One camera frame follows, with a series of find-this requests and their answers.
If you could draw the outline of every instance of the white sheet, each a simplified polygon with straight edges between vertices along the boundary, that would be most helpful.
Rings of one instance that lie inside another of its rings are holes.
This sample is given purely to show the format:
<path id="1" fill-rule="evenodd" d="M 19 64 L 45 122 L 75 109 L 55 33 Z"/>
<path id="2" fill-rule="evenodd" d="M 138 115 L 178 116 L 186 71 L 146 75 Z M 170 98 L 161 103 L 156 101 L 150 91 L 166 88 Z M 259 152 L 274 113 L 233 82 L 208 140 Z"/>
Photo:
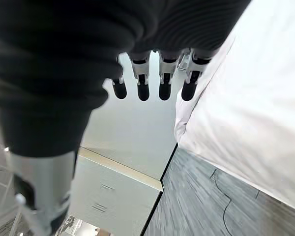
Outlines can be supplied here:
<path id="1" fill-rule="evenodd" d="M 254 0 L 176 109 L 179 147 L 295 208 L 295 0 Z"/>

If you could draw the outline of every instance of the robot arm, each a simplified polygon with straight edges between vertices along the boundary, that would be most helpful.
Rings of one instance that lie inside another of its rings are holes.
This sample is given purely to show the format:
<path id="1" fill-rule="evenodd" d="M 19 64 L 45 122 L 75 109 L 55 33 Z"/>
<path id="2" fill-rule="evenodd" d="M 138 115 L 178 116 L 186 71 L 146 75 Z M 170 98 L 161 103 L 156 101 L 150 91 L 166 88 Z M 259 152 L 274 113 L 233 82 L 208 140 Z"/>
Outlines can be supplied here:
<path id="1" fill-rule="evenodd" d="M 166 100 L 180 51 L 193 48 L 182 92 L 190 100 L 248 3 L 0 0 L 0 129 L 16 199 L 35 233 L 52 235 L 65 218 L 83 132 L 108 97 L 105 78 L 126 95 L 118 54 L 129 53 L 147 100 L 149 52 L 158 49 Z"/>

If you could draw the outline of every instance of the cabinet door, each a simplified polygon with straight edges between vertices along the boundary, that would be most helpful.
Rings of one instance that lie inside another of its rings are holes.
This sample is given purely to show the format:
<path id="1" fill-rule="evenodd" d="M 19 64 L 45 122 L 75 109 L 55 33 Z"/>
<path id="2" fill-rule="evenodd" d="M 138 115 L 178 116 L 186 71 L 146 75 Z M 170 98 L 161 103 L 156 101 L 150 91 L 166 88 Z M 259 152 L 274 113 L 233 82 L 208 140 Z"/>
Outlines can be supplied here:
<path id="1" fill-rule="evenodd" d="M 116 236 L 138 236 L 159 191 L 79 157 L 69 214 Z"/>

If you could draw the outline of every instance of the cabinet handle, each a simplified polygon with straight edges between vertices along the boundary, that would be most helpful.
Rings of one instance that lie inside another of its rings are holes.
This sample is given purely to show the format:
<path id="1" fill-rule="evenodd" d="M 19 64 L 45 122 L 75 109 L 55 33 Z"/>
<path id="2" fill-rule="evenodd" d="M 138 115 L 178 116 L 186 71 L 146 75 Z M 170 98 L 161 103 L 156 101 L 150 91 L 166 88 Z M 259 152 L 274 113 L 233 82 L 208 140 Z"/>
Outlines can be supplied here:
<path id="1" fill-rule="evenodd" d="M 106 188 L 106 189 L 114 189 L 114 188 L 111 188 L 111 187 L 109 187 L 109 186 L 107 186 L 107 185 L 104 185 L 104 184 L 101 184 L 101 186 L 102 186 L 103 188 Z"/>
<path id="2" fill-rule="evenodd" d="M 97 207 L 95 207 L 95 206 L 92 206 L 92 208 L 93 208 L 94 210 L 97 210 L 97 211 L 101 212 L 101 213 L 104 213 L 104 212 L 105 212 L 104 210 L 99 209 L 99 208 L 97 208 Z"/>
<path id="3" fill-rule="evenodd" d="M 98 203 L 97 203 L 95 206 L 96 206 L 96 207 L 99 207 L 99 208 L 104 208 L 104 209 L 107 209 L 107 207 L 105 207 L 105 206 L 102 206 L 101 204 L 98 204 Z"/>

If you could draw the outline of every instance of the wire on floor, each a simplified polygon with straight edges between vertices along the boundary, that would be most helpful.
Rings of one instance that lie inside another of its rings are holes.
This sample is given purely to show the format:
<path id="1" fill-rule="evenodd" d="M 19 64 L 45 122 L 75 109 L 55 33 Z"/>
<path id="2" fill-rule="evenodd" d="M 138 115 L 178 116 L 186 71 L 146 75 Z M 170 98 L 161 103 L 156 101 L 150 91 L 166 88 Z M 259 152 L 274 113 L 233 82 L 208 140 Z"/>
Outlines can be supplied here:
<path id="1" fill-rule="evenodd" d="M 229 234 L 230 236 L 233 236 L 233 235 L 231 234 L 231 232 L 229 231 L 229 229 L 227 228 L 227 225 L 226 225 L 226 222 L 225 222 L 225 214 L 226 214 L 226 210 L 227 210 L 228 206 L 231 204 L 232 199 L 230 198 L 230 196 L 228 196 L 226 193 L 224 193 L 224 192 L 219 188 L 219 186 L 217 185 L 217 182 L 216 182 L 216 171 L 217 171 L 217 169 L 214 170 L 214 172 L 213 172 L 213 174 L 211 175 L 210 178 L 212 178 L 212 177 L 214 176 L 214 183 L 215 183 L 215 185 L 216 185 L 216 188 L 217 188 L 221 193 L 223 193 L 225 197 L 227 197 L 227 198 L 229 199 L 229 202 L 227 203 L 227 205 L 226 205 L 226 207 L 225 207 L 225 209 L 224 209 L 224 212 L 223 212 L 223 223 L 224 223 L 225 229 L 227 230 L 228 234 Z"/>

